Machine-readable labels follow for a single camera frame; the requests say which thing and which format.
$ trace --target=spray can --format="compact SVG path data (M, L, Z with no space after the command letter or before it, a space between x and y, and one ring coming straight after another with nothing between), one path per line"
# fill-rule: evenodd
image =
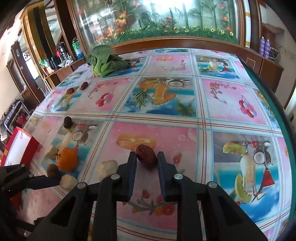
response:
M267 40L265 42L265 46L264 46L264 57L268 58L269 57L269 52L270 52L271 46L270 46L270 41Z
M265 47L265 39L264 37L262 36L261 39L260 39L260 46L259 46L259 54L261 56L264 55L264 47Z

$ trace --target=table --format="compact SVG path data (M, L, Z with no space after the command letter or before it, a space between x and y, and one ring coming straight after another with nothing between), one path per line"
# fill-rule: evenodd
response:
M275 240L294 211L294 157L289 159L293 152L278 114L254 76L236 56L218 51L155 49L121 56L131 60L130 69L97 78L82 65L36 108L24 127L41 144L32 172L46 174L55 161L44 149L67 139L68 147L78 149L79 166L70 174L92 184L100 163L125 163L130 151L146 144L195 182L216 181ZM89 86L80 90L85 81ZM67 94L69 88L75 92ZM65 116L76 123L70 139ZM74 141L82 129L87 138ZM47 215L66 194L59 186L28 190L24 219ZM157 168L147 171L138 163L131 201L118 203L117 215L119 240L176 239L176 206L162 200Z

